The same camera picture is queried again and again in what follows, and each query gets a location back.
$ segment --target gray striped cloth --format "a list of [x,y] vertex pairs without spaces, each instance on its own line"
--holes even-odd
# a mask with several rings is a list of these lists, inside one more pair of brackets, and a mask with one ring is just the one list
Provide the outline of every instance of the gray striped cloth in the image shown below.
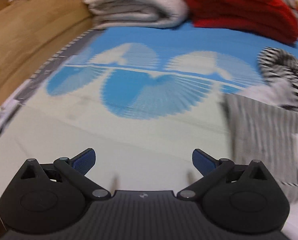
[[298,59],[283,49],[265,47],[258,55],[258,64],[267,83],[276,78],[288,80],[298,100]]
[[292,134],[298,133],[298,113],[235,94],[225,94],[233,161],[261,160],[290,203],[298,202],[298,162]]

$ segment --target red towel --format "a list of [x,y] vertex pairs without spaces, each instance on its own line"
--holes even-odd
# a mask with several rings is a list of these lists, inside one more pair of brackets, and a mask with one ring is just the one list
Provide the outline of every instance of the red towel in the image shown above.
[[282,0],[187,0],[195,27],[258,33],[282,43],[298,38],[298,21]]

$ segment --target zebra print fabric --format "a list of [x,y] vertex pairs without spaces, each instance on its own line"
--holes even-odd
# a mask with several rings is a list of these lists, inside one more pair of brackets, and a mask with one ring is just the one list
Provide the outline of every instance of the zebra print fabric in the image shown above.
[[235,94],[225,94],[233,161],[261,160],[290,203],[298,202],[298,161],[292,134],[298,133],[298,113]]
[[[298,101],[298,59],[283,49],[266,47],[258,55],[258,64],[267,83],[276,78],[288,80]],[[288,107],[297,111],[298,107]]]

